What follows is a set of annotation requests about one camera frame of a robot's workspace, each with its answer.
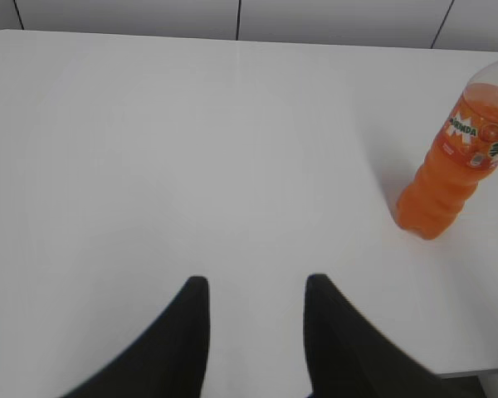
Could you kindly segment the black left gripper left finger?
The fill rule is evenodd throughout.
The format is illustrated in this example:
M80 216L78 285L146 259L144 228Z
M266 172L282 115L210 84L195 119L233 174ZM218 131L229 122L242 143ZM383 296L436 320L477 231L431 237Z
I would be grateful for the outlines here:
M199 397L209 344L209 284L192 276L129 347L66 396Z

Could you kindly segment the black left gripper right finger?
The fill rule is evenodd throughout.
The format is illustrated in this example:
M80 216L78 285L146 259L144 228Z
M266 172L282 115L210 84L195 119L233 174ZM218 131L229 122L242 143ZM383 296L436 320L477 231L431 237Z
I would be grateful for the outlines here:
M325 274L305 285L313 397L453 397L455 391L372 326Z

